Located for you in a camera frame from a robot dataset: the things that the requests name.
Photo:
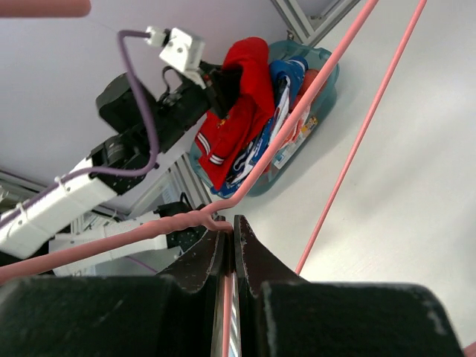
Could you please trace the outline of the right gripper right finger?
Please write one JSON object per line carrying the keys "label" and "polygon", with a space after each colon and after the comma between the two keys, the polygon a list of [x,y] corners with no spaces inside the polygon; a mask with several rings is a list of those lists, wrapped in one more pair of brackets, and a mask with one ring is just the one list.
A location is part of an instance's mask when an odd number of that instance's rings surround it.
{"label": "right gripper right finger", "polygon": [[234,263],[242,356],[270,356],[274,342],[263,312],[263,283],[304,283],[256,237],[243,215],[234,217]]}

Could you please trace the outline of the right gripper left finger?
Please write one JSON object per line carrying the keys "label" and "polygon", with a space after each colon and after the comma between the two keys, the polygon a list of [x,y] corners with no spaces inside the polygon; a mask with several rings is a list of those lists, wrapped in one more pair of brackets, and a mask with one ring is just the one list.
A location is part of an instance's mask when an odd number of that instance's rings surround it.
{"label": "right gripper left finger", "polygon": [[160,334],[163,356],[220,356],[227,234],[207,231],[160,273],[171,284]]}

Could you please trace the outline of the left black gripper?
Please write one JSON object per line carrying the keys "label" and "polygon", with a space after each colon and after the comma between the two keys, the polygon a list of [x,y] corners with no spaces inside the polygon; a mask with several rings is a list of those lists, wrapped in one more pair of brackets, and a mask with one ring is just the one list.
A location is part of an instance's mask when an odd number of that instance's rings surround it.
{"label": "left black gripper", "polygon": [[[174,91],[166,79],[168,71],[175,72],[181,81]],[[209,110],[219,119],[226,119],[239,97],[241,77],[240,66],[224,69],[220,65],[201,62],[199,78],[205,81],[202,88],[171,65],[166,65],[162,70],[166,90],[157,100],[155,110],[162,120],[159,126],[164,128],[166,123],[174,123],[181,129],[189,129]]]}

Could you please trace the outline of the red trousers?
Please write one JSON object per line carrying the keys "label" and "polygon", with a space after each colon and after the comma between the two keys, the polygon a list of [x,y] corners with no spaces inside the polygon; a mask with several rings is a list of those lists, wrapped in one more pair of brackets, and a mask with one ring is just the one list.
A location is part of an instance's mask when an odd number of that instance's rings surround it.
{"label": "red trousers", "polygon": [[199,165],[215,189],[220,189],[238,154],[256,138],[274,114],[274,93],[268,69],[268,44],[259,37],[235,42],[223,70],[241,69],[239,97],[228,116],[208,112],[194,143]]}

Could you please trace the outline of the pink hanger of red trousers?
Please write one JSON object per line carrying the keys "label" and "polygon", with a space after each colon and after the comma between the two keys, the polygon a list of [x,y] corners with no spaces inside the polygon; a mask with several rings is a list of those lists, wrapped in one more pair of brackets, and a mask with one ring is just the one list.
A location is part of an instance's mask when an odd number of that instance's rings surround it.
{"label": "pink hanger of red trousers", "polygon": [[[220,210],[226,210],[228,208],[235,207],[243,197],[248,193],[251,187],[254,185],[256,180],[263,173],[264,169],[268,166],[269,162],[272,160],[275,153],[279,150],[284,139],[286,139],[289,131],[295,125],[301,112],[309,105],[310,100],[321,89],[321,86],[324,84],[324,81],[328,79],[330,72],[336,67],[337,62],[341,59],[342,55],[348,49],[350,43],[356,37],[356,34],[360,31],[361,27],[374,10],[374,7],[378,1],[367,1],[360,13],[357,15],[354,22],[351,24],[350,28],[345,33],[342,40],[338,43],[336,49],[332,52],[331,57],[327,60],[323,69],[320,71],[319,75],[315,78],[312,85],[309,87],[309,90],[303,96],[303,99],[299,105],[295,108],[292,113],[292,116],[287,120],[286,124],[277,134],[276,138],[269,145],[268,149],[265,151],[261,159],[258,161],[257,165],[251,171],[248,178],[244,181],[242,186],[238,191],[229,199],[213,202],[202,210],[194,210],[189,213],[180,213],[175,216],[161,218],[159,220],[150,221],[143,224],[140,227],[137,227],[134,230],[128,231],[123,234],[118,234],[117,236],[103,238],[94,242],[89,242],[84,245],[79,245],[75,248],[70,248],[68,250],[55,252],[47,256],[42,256],[38,258],[33,258],[25,260],[19,263],[14,263],[5,267],[1,267],[1,284],[4,285],[13,278],[20,277],[30,277],[43,272],[44,270],[49,270],[56,268],[57,266],[63,266],[67,263],[73,263],[78,260],[84,260],[90,257],[93,257],[102,253],[109,253],[109,251],[114,251],[122,247],[127,247],[133,243],[146,241],[152,239],[159,234],[170,233],[171,231],[182,230],[185,228],[204,225],[209,228],[210,231],[224,231],[227,234],[231,234],[233,228],[228,222],[217,222],[213,221],[212,213],[215,213]],[[350,154],[347,157],[347,161],[344,164],[342,177],[338,178],[337,186],[333,189],[330,201],[326,204],[324,211],[328,212],[331,207],[335,194],[338,192],[339,187],[345,177],[350,164],[352,163],[353,157],[363,139],[367,127],[369,126],[373,115],[375,114],[376,108],[378,107],[380,100],[385,93],[388,83],[390,82],[391,77],[399,63],[399,60],[405,50],[405,46],[408,44],[408,40],[416,26],[416,23],[419,20],[419,17],[426,5],[427,1],[418,1],[414,14],[411,17],[411,20],[408,26],[405,29],[404,35],[400,40],[400,43],[396,49],[395,54],[390,62],[390,65],[387,67],[387,71],[381,81],[380,87],[376,92],[373,102],[369,108],[367,116],[364,119],[364,122],[360,128],[360,131],[357,135],[356,141],[353,144],[353,148],[350,150]],[[220,355],[219,356],[229,356],[229,344],[230,344],[230,328],[231,328],[231,304],[232,304],[232,292],[233,292],[233,280],[231,278],[232,273],[225,272],[225,277],[220,278],[219,282],[224,283],[224,297],[223,297],[223,307],[222,307],[222,340]]]}

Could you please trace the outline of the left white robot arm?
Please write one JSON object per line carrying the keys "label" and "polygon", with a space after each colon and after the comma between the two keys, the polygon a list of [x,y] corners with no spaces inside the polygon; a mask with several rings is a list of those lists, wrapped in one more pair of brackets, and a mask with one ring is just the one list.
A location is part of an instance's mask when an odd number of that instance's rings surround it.
{"label": "left white robot arm", "polygon": [[70,173],[33,198],[1,215],[1,262],[32,257],[73,219],[140,184],[157,156],[169,151],[207,112],[224,118],[239,97],[242,69],[201,62],[200,86],[183,74],[177,89],[145,97],[151,119],[145,121],[128,78],[113,79],[97,97],[97,111],[116,134],[95,147]]}

